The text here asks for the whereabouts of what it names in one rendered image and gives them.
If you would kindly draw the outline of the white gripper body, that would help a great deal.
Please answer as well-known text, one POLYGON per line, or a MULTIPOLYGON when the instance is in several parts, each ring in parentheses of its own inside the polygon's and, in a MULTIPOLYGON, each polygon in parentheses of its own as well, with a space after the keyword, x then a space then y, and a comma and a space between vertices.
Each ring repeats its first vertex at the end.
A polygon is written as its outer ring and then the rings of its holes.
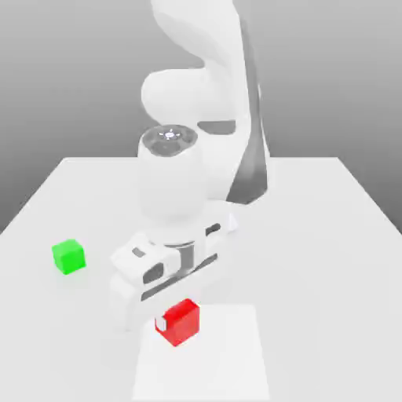
POLYGON ((217 253, 204 260, 185 276, 173 276, 153 287, 141 291, 121 273, 111 277, 109 285, 109 311, 115 326, 131 331, 143 322, 162 316, 166 310, 186 298, 196 299, 201 290, 222 278, 222 264, 217 253))

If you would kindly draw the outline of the small red cube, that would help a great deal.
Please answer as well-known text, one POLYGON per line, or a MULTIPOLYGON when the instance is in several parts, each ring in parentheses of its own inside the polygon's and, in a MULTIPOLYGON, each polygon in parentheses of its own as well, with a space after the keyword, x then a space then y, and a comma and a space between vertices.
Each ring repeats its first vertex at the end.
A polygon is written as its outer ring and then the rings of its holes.
POLYGON ((189 298, 172 306, 162 316, 167 321, 167 329, 164 332, 155 329, 174 347, 199 332, 200 308, 189 298))

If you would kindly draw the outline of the small green cube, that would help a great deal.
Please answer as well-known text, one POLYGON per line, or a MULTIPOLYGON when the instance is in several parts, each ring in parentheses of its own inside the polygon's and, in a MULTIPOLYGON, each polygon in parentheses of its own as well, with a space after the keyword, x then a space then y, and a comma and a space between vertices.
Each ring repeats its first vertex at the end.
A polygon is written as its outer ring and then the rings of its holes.
POLYGON ((75 239, 67 239, 52 246, 52 252, 56 267, 64 275, 69 275, 86 267, 84 250, 75 239))

